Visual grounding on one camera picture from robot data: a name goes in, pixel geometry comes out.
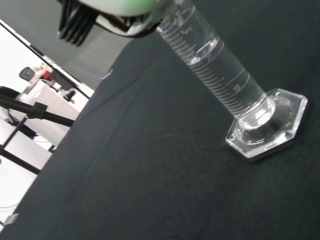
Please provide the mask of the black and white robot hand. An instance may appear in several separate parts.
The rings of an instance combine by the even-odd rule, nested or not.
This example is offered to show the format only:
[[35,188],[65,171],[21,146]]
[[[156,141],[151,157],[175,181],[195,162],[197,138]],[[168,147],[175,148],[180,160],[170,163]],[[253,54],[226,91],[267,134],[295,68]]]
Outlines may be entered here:
[[93,26],[124,38],[153,33],[164,20],[172,0],[60,0],[57,37],[79,47]]

